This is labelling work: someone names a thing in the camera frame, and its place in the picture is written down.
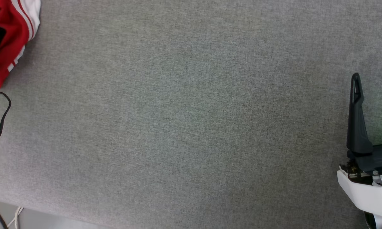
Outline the right gripper dark white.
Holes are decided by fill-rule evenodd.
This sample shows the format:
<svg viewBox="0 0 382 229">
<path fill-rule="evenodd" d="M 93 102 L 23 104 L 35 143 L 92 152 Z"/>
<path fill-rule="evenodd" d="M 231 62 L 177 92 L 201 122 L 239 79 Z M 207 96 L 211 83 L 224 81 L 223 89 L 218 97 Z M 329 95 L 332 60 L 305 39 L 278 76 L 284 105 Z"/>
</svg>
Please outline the right gripper dark white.
<svg viewBox="0 0 382 229">
<path fill-rule="evenodd" d="M 348 162 L 337 171 L 338 184 L 360 210 L 382 217 L 382 144 L 370 142 L 364 121 L 359 73 L 351 78 L 348 116 Z"/>
</svg>

